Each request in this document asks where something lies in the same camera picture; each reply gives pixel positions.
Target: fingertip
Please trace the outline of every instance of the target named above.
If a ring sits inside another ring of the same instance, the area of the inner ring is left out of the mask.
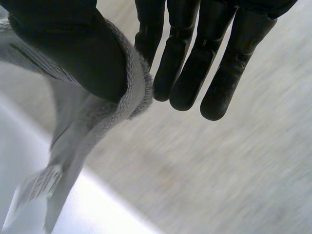
[[[164,102],[169,100],[170,90],[168,90],[166,86],[154,81],[153,89],[154,89],[154,99],[156,101]]]
[[[200,105],[201,115],[210,121],[220,120],[225,115],[226,111],[227,107],[224,108],[223,105],[220,106],[209,98],[204,98]]]
[[[188,111],[193,106],[193,103],[185,103],[175,96],[170,97],[169,102],[170,105],[177,111]]]

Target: hand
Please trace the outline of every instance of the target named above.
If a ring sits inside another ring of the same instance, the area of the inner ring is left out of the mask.
[[[164,24],[165,0],[135,0],[140,30],[135,47],[152,66]],[[154,80],[154,98],[170,99],[179,111],[189,110],[234,18],[231,37],[219,69],[201,103],[201,114],[219,120],[226,113],[256,46],[277,18],[297,0],[167,0],[170,36]],[[197,37],[189,49],[199,9]]]

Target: black gloved hand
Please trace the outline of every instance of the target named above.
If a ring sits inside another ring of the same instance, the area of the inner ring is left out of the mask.
[[[162,36],[165,0],[135,1],[140,21],[135,46],[151,66]],[[154,98],[189,110],[234,18],[227,49],[200,107],[205,118],[222,118],[256,46],[296,1],[167,0],[171,30],[154,80]],[[197,37],[182,68],[199,8]]]
[[[0,0],[27,44],[93,95],[115,104],[127,90],[126,57],[97,0]]]

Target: concrete floor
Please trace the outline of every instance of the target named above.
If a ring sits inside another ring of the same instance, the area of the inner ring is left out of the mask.
[[[98,8],[134,41],[134,1]],[[205,120],[199,105],[225,43],[191,110],[154,102],[111,131],[87,164],[168,234],[312,234],[311,9],[301,0],[279,19],[222,120]],[[168,34],[166,24],[157,62]],[[41,77],[1,63],[0,90],[52,131]]]

